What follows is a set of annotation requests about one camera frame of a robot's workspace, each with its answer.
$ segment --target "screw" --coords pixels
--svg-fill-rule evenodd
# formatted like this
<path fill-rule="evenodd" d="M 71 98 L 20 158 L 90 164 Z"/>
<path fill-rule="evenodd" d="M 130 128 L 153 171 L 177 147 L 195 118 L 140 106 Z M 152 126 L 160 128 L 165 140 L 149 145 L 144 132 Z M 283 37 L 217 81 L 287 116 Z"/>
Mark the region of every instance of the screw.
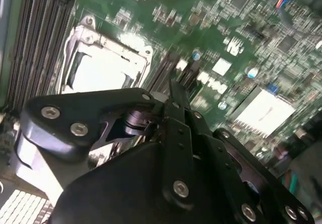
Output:
<path fill-rule="evenodd" d="M 185 148 L 185 146 L 182 143 L 178 143 L 178 147 L 183 150 Z"/>
<path fill-rule="evenodd" d="M 150 100 L 150 99 L 151 99 L 151 97 L 149 97 L 147 94 L 142 94 L 142 97 L 143 97 L 144 99 L 146 99 L 146 100 Z"/>
<path fill-rule="evenodd" d="M 88 25 L 91 25 L 91 24 L 93 23 L 93 19 L 92 19 L 91 17 L 87 17 L 87 18 L 86 18 L 86 23 L 87 23 Z"/>
<path fill-rule="evenodd" d="M 201 115 L 200 115 L 200 113 L 199 112 L 195 112 L 195 116 L 197 117 L 197 118 L 201 118 Z"/>
<path fill-rule="evenodd" d="M 88 36 L 88 37 L 86 37 L 86 38 L 85 38 L 85 40 L 86 40 L 87 42 L 91 41 L 92 39 L 93 39 L 93 37 L 92 37 L 92 36 Z"/>
<path fill-rule="evenodd" d="M 298 213 L 300 213 L 301 217 L 303 217 L 305 220 L 308 220 L 307 215 L 305 214 L 304 210 L 301 207 L 299 207 L 297 210 L 298 210 Z"/>
<path fill-rule="evenodd" d="M 256 215 L 255 212 L 253 211 L 253 209 L 247 205 L 246 203 L 242 204 L 242 212 L 244 214 L 244 216 L 247 217 L 248 220 L 254 222 L 256 220 Z"/>
<path fill-rule="evenodd" d="M 70 131 L 75 136 L 83 137 L 89 132 L 89 129 L 84 124 L 77 122 L 70 126 Z"/>
<path fill-rule="evenodd" d="M 175 191 L 175 193 L 182 197 L 182 198 L 187 198 L 188 195 L 189 195 L 189 189 L 188 189 L 188 186 L 180 181 L 180 180 L 176 180 L 174 183 L 173 183 L 173 190 Z"/>
<path fill-rule="evenodd" d="M 180 108 L 179 104 L 176 102 L 172 102 L 172 105 L 174 105 L 176 108 Z"/>
<path fill-rule="evenodd" d="M 222 132 L 222 135 L 223 135 L 225 138 L 229 138 L 229 133 L 228 133 L 228 132 Z"/>
<path fill-rule="evenodd" d="M 285 206 L 285 211 L 289 215 L 290 218 L 292 218 L 293 220 L 297 219 L 296 213 L 288 205 Z"/>
<path fill-rule="evenodd" d="M 60 116 L 60 111 L 55 107 L 44 107 L 41 109 L 41 115 L 48 119 L 56 119 Z"/>

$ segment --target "ram slot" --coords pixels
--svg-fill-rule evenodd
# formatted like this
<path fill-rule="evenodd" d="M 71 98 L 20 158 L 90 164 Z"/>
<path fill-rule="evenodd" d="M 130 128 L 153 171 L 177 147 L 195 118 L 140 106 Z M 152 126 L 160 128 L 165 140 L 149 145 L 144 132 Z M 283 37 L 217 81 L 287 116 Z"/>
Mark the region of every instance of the ram slot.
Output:
<path fill-rule="evenodd" d="M 23 0 L 23 5 L 21 7 L 21 12 L 23 13 L 20 13 L 19 16 L 18 32 L 14 48 L 14 60 L 13 65 L 11 66 L 11 77 L 7 96 L 8 105 L 10 107 L 13 107 L 14 105 L 15 91 L 17 89 L 18 78 L 22 67 L 21 62 L 23 59 L 24 42 L 27 34 L 28 19 L 31 14 L 32 4 L 33 0 Z"/>
<path fill-rule="evenodd" d="M 63 21 L 61 23 L 61 27 L 60 27 L 60 30 L 59 30 L 59 34 L 58 34 L 58 39 L 57 41 L 58 42 L 62 42 L 64 37 L 65 37 L 65 34 L 66 34 L 66 27 L 68 25 L 68 22 L 69 22 L 69 15 L 70 15 L 70 12 L 71 12 L 71 9 L 72 9 L 72 3 L 69 3 L 68 5 L 65 5 L 65 12 L 64 12 L 64 15 L 62 17 Z M 52 81 L 52 77 L 54 75 L 54 71 L 55 71 L 55 68 L 58 64 L 58 62 L 55 61 L 55 59 L 58 58 L 58 55 L 59 55 L 59 52 L 60 52 L 60 48 L 59 47 L 55 47 L 54 48 L 54 53 L 53 53 L 53 59 L 52 59 L 52 64 L 50 64 L 50 68 L 48 70 L 48 77 L 45 79 L 45 84 L 44 84 L 44 88 L 42 90 L 42 95 L 46 95 L 47 94 L 47 91 L 50 87 L 50 83 Z"/>
<path fill-rule="evenodd" d="M 33 72 L 37 67 L 34 59 L 36 54 L 37 41 L 39 38 L 39 33 L 41 33 L 42 19 L 44 15 L 44 9 L 46 6 L 46 0 L 37 0 L 37 4 L 34 6 L 34 13 L 30 18 L 30 36 L 26 41 L 26 50 L 28 51 L 28 59 L 26 63 L 26 71 L 22 79 L 21 89 L 24 91 L 19 95 L 17 99 L 17 108 L 20 110 L 23 107 L 24 102 L 30 99 L 30 87 L 33 82 L 37 79 L 34 78 Z"/>

